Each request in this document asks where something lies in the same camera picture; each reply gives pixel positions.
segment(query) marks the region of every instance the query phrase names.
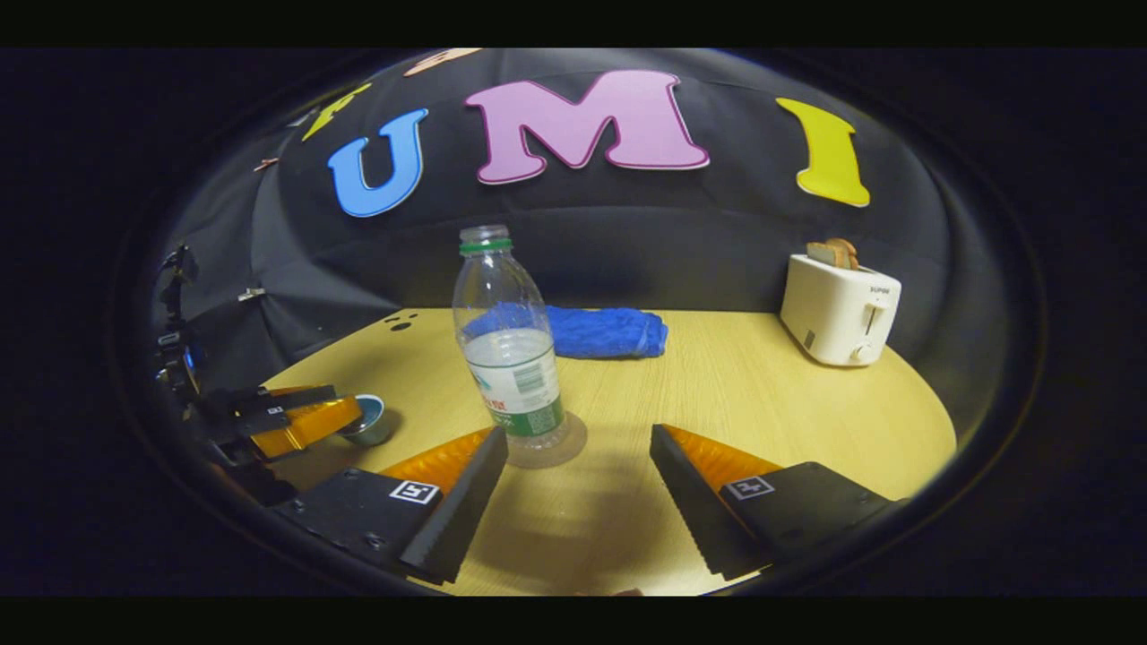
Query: wooden table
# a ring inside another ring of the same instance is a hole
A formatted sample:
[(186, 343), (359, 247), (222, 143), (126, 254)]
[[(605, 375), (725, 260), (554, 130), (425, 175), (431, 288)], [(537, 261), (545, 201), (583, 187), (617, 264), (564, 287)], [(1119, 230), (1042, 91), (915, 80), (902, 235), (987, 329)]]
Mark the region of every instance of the wooden table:
[[(801, 351), (775, 314), (656, 313), (669, 326), (658, 358), (557, 359), (562, 401), (588, 428), (585, 449), (549, 469), (506, 466), (457, 584), (436, 589), (608, 595), (640, 588), (656, 596), (732, 584), (705, 568), (649, 458), (654, 423), (781, 466), (819, 461), (890, 499), (914, 495), (954, 453), (939, 399), (890, 349), (868, 367), (826, 367)], [(275, 465), (301, 489), (350, 466), (381, 471), (491, 425), (454, 342), (451, 311), (412, 309), (387, 320), (267, 381), (376, 395), (396, 427), (377, 448), (331, 436)]]

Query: toaster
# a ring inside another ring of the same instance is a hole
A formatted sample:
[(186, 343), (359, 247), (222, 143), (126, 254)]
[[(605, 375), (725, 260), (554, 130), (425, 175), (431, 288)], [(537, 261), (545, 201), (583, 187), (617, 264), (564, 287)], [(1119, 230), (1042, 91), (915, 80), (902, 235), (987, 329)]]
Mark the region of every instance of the toaster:
[(819, 363), (872, 365), (884, 350), (899, 302), (900, 282), (895, 278), (793, 255), (781, 321)]

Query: black fabric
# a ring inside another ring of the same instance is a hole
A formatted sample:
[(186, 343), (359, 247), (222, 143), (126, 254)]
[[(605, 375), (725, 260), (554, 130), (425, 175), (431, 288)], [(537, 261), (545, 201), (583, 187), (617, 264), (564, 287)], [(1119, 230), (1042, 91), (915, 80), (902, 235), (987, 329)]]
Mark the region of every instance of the black fabric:
[[(270, 378), (403, 306), (448, 306), (461, 265), (458, 231), (469, 225), (508, 225), (515, 257), (546, 302), (568, 308), (778, 312), (788, 256), (807, 241), (842, 236), (858, 247), (864, 265), (904, 286), (889, 345), (933, 384), (959, 434), (975, 427), (999, 386), (998, 349), (1013, 333), (1000, 319), (1007, 294), (986, 255), (991, 232), (976, 224), (994, 213), (959, 203), (951, 179), (938, 178), (868, 114), (712, 50), (484, 49), (403, 77), (415, 61), (364, 79), (370, 87), (307, 141), (302, 137), (313, 116), (253, 140), (177, 213), (179, 230), (190, 233), (177, 231), (170, 244), (186, 239), (203, 273), (187, 289), (186, 306), (212, 355), (202, 376), (209, 384)], [(615, 141), (609, 125), (583, 169), (568, 168), (528, 137), (531, 151), (547, 161), (545, 172), (501, 186), (477, 180), (487, 161), (485, 130), (481, 111), (463, 104), (467, 96), (530, 79), (576, 102), (601, 73), (619, 69), (680, 78), (674, 98), (693, 141), (709, 151), (709, 166), (617, 168), (604, 160)], [(778, 96), (853, 125), (868, 207), (797, 186), (796, 173), (809, 164), (805, 134)], [(366, 137), (367, 182), (383, 182), (390, 148), (377, 131), (419, 108), (429, 115), (420, 126), (418, 188), (376, 217), (342, 212), (329, 156)], [(266, 156), (280, 161), (251, 172)], [(248, 287), (266, 295), (236, 303)], [(250, 317), (243, 328), (214, 328), (204, 317), (216, 309), (239, 317), (239, 308)]]

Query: pink letter m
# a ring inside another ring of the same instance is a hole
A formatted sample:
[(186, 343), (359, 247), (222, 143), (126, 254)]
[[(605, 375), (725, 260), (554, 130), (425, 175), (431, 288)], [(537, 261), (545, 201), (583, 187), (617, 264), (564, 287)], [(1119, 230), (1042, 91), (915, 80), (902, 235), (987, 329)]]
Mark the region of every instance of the pink letter m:
[(482, 109), (490, 162), (478, 169), (483, 184), (537, 177), (546, 161), (530, 154), (529, 130), (570, 168), (590, 163), (610, 121), (617, 142), (606, 150), (614, 165), (645, 170), (692, 170), (709, 165), (709, 153), (693, 145), (673, 99), (676, 76), (622, 70), (598, 77), (580, 103), (522, 80), (483, 90), (466, 100)]

